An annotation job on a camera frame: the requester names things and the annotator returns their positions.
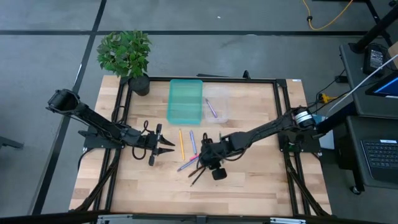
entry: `floor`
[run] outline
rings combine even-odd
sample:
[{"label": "floor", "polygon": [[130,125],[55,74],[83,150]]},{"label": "floor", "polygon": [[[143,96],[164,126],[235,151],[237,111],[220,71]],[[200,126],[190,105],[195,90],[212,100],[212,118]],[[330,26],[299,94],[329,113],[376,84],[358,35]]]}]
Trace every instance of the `floor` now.
[{"label": "floor", "polygon": [[[307,2],[315,27],[333,19],[346,5]],[[381,17],[390,10],[388,0],[372,2]],[[7,35],[2,30],[92,30],[100,4],[100,0],[0,1],[0,136],[25,144],[23,150],[0,150],[0,217],[31,212],[61,121],[45,106],[54,90],[73,87],[89,41],[88,35]],[[299,0],[108,0],[98,30],[309,31],[306,17]],[[326,30],[369,30],[374,24],[366,4],[355,2]],[[393,42],[398,40],[397,27],[395,22],[387,30]],[[95,48],[101,38],[95,37],[93,49],[86,54],[90,57],[79,91],[91,107],[102,76],[109,74],[96,62]],[[307,101],[312,102],[315,93],[343,70],[338,46],[359,37],[151,35],[150,39],[150,76],[240,77],[249,70],[253,78],[301,79]],[[382,39],[376,41],[385,44]],[[346,90],[346,84],[334,84],[326,93],[339,95]],[[69,124],[43,213],[68,210],[84,140],[77,131],[84,128],[76,121]],[[385,223],[398,219],[390,212],[398,201],[396,192],[366,188],[355,196],[348,190],[353,184],[349,172],[333,162],[325,162],[323,171],[334,215]]]}]

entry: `blue pencil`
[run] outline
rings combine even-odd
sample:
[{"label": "blue pencil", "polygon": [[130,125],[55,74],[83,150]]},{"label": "blue pencil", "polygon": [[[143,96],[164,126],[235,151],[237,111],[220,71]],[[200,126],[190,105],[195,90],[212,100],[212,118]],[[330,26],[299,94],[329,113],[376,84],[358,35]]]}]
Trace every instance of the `blue pencil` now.
[{"label": "blue pencil", "polygon": [[195,144],[195,138],[193,138],[193,131],[189,131],[189,135],[191,136],[191,142],[192,142],[192,148],[193,148],[193,153],[197,155],[197,145]]},{"label": "blue pencil", "polygon": [[191,161],[187,162],[186,164],[184,164],[183,166],[181,166],[180,168],[178,168],[177,172],[180,172],[181,170],[187,168],[189,165],[193,164],[193,162],[195,162],[198,158],[194,158]]}]

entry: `purple pencil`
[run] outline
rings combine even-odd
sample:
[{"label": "purple pencil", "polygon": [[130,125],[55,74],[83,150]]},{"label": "purple pencil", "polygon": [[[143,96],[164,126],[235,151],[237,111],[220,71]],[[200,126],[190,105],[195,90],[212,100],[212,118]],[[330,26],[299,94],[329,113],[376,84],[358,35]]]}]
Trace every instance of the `purple pencil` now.
[{"label": "purple pencil", "polygon": [[206,101],[207,105],[209,105],[210,110],[211,110],[211,112],[213,113],[213,116],[214,116],[215,118],[217,118],[216,111],[215,111],[215,110],[213,109],[213,107],[211,106],[209,100],[207,100],[207,98],[205,98],[205,101]]}]

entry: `wooden table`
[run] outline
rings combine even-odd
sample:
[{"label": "wooden table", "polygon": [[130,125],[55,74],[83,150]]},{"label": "wooden table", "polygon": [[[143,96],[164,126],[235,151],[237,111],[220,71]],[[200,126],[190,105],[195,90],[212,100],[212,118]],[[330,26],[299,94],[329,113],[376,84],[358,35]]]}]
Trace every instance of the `wooden table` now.
[{"label": "wooden table", "polygon": [[[306,105],[300,80],[287,80],[292,107]],[[110,119],[118,92],[119,79],[104,76],[95,111]],[[209,138],[218,139],[235,131],[248,131],[277,118],[275,98],[271,84],[264,83],[209,83],[203,86],[229,88],[229,120],[223,124],[207,123],[200,126],[174,126],[167,119],[169,82],[151,82],[147,96],[133,94],[127,123],[142,130],[145,120],[149,129],[163,124],[162,133],[176,146],[174,152],[161,154],[153,167],[148,166],[147,156],[137,161],[131,155],[131,148],[122,150],[117,180],[113,195],[112,212],[156,213],[156,214],[207,214],[207,215],[255,215],[291,216],[289,189],[284,159],[279,151],[277,136],[255,142],[245,155],[236,162],[225,162],[223,167],[228,177],[213,180],[206,171],[198,182],[190,187],[193,177],[188,174],[195,169],[190,166],[181,172],[177,169],[193,156],[189,130],[193,130],[197,148],[204,132]],[[284,105],[280,91],[281,105]],[[186,161],[182,161],[178,130],[183,133]],[[142,149],[136,149],[138,156]],[[95,149],[81,162],[70,208],[79,206],[93,190],[100,175],[104,149]],[[319,161],[311,154],[301,155],[305,182],[317,202],[327,212],[329,199]],[[100,208],[104,208],[107,186],[103,191]],[[298,207],[301,213],[302,200],[296,186]]]}]

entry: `monitor screen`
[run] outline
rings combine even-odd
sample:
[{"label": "monitor screen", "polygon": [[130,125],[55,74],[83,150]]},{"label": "monitor screen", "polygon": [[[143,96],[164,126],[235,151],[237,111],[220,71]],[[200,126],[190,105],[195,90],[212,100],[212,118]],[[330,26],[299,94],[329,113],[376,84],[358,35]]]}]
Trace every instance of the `monitor screen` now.
[{"label": "monitor screen", "polygon": [[383,78],[365,91],[367,95],[398,98],[398,71]]},{"label": "monitor screen", "polygon": [[379,87],[374,93],[388,96],[398,96],[398,77]]}]

